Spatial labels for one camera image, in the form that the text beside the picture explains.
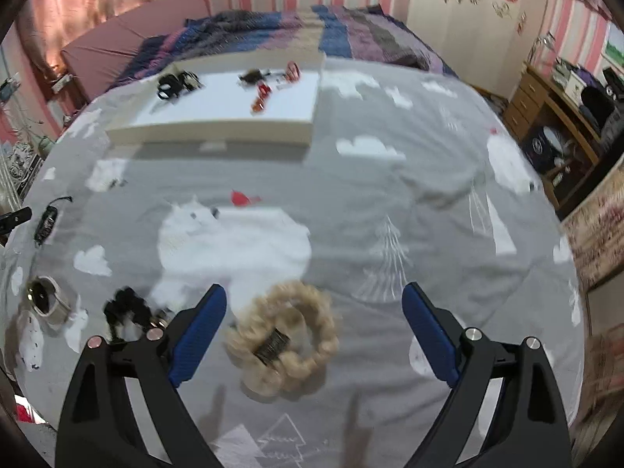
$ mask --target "blue gripper pad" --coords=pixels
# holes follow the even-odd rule
[[[214,286],[208,293],[210,298],[174,347],[168,377],[176,389],[191,380],[225,316],[227,296],[223,287]]]
[[[423,300],[420,292],[412,284],[408,284],[403,289],[402,304],[403,314],[420,343],[436,378],[453,388],[459,380],[455,346],[450,342],[449,337]]]

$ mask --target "wooden desk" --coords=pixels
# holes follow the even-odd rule
[[[514,98],[503,114],[503,122],[518,143],[522,143],[536,126],[550,126],[578,143],[575,156],[580,161],[567,160],[563,166],[542,175],[544,191],[555,209],[568,210],[567,203],[600,163],[597,153],[600,137],[558,86],[530,65],[526,67]],[[578,180],[572,188],[559,192],[553,182],[557,182],[564,169],[576,166]]]

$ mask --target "silver screw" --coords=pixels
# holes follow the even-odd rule
[[[87,342],[89,348],[98,348],[102,344],[102,338],[100,336],[91,336]]]
[[[147,331],[147,339],[150,341],[158,341],[163,335],[162,329],[155,327],[154,329],[150,329]]]
[[[471,328],[466,329],[466,337],[470,341],[478,341],[483,337],[483,334],[477,328],[471,327]]]
[[[528,345],[531,350],[537,350],[539,347],[542,346],[540,340],[538,340],[536,337],[528,337],[526,340],[526,345]]]

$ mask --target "gray bedsheet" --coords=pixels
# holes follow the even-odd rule
[[[539,337],[574,418],[583,326],[572,256],[539,179],[473,89],[330,58],[309,149],[112,148],[104,126],[138,89],[101,96],[73,124],[27,198],[33,221],[5,252],[0,347],[53,426],[78,352],[107,332],[102,306],[116,289],[180,309],[219,282],[231,301],[225,327],[255,294],[292,278],[329,291],[341,316],[340,350],[326,370],[299,392],[252,399],[222,328],[180,387],[226,467],[403,466],[449,391],[401,313],[412,280],[492,339]],[[36,220],[61,195],[74,203],[58,204],[33,262]],[[30,272],[53,276],[70,297],[60,331],[24,306]],[[162,456],[138,386],[130,393],[146,443]],[[494,403],[492,391],[465,456]]]

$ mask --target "beige scrunchie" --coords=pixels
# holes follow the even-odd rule
[[[245,385],[258,394],[275,395],[281,389],[296,389],[314,371],[325,365],[338,351],[331,301],[329,294],[300,281],[275,285],[266,295],[254,298],[245,317],[226,334],[230,353],[245,362]],[[289,313],[292,317],[291,311],[299,306],[314,312],[310,327],[317,331],[320,340],[316,352],[302,358],[289,347],[278,359],[264,365],[254,352],[266,341],[280,319],[283,320],[284,315]]]

